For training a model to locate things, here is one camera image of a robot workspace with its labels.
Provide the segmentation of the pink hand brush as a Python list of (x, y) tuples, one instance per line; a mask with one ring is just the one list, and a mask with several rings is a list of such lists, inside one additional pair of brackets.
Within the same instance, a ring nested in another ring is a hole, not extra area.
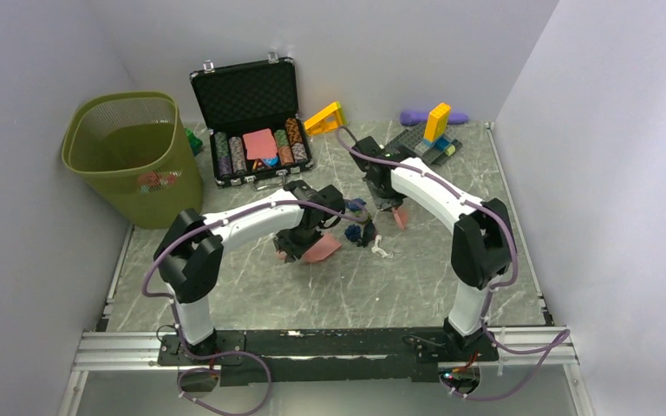
[(399, 206), (396, 208), (392, 208), (391, 212), (399, 229), (405, 231), (407, 229), (409, 221), (407, 210), (403, 206)]

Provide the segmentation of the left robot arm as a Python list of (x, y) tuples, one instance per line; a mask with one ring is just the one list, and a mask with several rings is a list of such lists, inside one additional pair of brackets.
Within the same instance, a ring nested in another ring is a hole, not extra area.
[(302, 180), (239, 208), (198, 214), (182, 211), (155, 251), (145, 278), (158, 272), (163, 296), (181, 335), (180, 352), (194, 364), (208, 361), (216, 345), (208, 296), (217, 284), (225, 255), (271, 235), (287, 263), (318, 263), (340, 248), (326, 229), (344, 218), (346, 203), (333, 185), (317, 191)]

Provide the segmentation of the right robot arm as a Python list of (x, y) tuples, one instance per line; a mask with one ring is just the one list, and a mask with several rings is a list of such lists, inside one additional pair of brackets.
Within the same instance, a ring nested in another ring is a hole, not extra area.
[(513, 262), (506, 205), (458, 189), (417, 157), (385, 153), (371, 137), (358, 140), (350, 154), (374, 195), (393, 198), (398, 205), (410, 198), (451, 232), (450, 263), (458, 282), (454, 306), (444, 321), (443, 346), (451, 358), (465, 360), (484, 333), (489, 285)]

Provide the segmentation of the pink plastic dustpan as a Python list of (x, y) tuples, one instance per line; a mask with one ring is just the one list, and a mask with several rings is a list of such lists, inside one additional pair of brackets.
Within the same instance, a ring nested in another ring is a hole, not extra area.
[(322, 234), (313, 244), (294, 244), (289, 238), (276, 235), (273, 239), (277, 258), (285, 263), (320, 263), (342, 248), (342, 243), (329, 233)]

